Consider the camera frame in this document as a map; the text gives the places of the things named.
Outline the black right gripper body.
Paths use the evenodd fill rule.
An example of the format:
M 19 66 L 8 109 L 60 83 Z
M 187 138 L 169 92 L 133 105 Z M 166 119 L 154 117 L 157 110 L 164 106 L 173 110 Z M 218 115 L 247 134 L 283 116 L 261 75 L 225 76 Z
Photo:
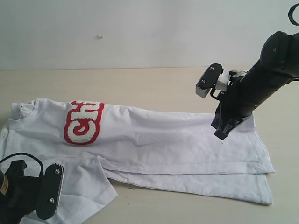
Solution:
M 236 78 L 227 91 L 219 94 L 217 116 L 247 117 L 269 97 L 269 81 L 257 77 Z

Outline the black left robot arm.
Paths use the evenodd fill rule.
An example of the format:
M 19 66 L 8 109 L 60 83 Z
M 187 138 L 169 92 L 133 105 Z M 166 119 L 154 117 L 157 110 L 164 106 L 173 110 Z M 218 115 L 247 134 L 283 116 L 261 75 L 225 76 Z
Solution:
M 43 170 L 39 176 L 26 176 L 24 160 L 12 161 L 5 173 L 0 173 L 0 222 L 18 224 L 36 209 Z

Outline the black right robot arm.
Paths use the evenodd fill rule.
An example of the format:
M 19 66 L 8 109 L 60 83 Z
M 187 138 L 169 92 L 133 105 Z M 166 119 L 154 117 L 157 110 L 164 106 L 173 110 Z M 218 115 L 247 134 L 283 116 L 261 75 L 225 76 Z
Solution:
M 217 96 L 212 127 L 223 140 L 278 89 L 299 79 L 299 35 L 278 31 L 265 42 L 259 60 Z

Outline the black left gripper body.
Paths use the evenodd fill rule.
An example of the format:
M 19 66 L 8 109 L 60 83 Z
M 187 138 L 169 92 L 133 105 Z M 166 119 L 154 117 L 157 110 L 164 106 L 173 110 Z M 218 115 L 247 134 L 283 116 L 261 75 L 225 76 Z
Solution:
M 27 164 L 24 160 L 14 160 L 3 175 L 0 188 L 0 222 L 18 224 L 24 216 L 33 211 L 40 220 L 47 219 L 47 211 L 39 204 L 43 180 L 43 164 L 39 176 L 25 176 Z

